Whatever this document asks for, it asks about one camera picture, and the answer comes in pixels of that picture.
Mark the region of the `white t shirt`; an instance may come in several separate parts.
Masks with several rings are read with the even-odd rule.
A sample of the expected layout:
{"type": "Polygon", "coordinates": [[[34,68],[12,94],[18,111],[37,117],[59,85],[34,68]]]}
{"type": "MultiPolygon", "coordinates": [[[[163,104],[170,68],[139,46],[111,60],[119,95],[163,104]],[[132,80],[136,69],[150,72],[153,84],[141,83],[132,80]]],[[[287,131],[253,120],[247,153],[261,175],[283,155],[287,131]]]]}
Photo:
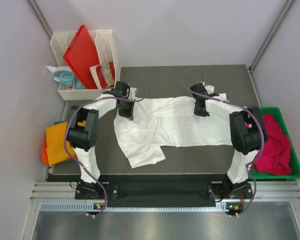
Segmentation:
{"type": "Polygon", "coordinates": [[[116,139],[130,166],[165,160],[162,146],[230,146],[229,123],[214,114],[196,116],[194,106],[189,96],[146,98],[135,103],[132,120],[117,115],[116,139]]]}

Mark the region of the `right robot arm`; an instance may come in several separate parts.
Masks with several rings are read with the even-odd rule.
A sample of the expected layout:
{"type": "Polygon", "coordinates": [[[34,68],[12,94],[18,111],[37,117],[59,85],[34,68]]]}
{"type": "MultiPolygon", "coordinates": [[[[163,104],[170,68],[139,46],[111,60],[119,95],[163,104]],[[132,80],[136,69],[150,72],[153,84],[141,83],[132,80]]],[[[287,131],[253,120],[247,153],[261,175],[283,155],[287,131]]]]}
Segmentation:
{"type": "Polygon", "coordinates": [[[194,114],[208,117],[211,114],[225,120],[230,127],[230,140],[234,154],[229,170],[222,180],[220,190],[211,190],[215,196],[235,198],[247,188],[247,182],[253,161],[263,149],[268,134],[260,109],[250,108],[227,101],[225,96],[208,93],[203,83],[190,87],[195,99],[194,114]]]}

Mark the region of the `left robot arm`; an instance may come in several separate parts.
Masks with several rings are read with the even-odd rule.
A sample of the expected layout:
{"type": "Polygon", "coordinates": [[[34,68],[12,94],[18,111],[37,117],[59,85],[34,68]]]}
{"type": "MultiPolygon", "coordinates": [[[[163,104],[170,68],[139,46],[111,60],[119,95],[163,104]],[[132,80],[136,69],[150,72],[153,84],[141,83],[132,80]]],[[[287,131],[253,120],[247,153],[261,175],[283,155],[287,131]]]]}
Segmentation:
{"type": "Polygon", "coordinates": [[[99,182],[101,171],[97,165],[95,146],[98,138],[99,119],[106,113],[117,110],[121,117],[133,119],[136,91],[127,83],[117,82],[114,89],[105,91],[88,104],[71,108],[72,121],[66,127],[65,139],[73,148],[80,167],[76,200],[96,200],[105,196],[105,189],[99,182]]]}

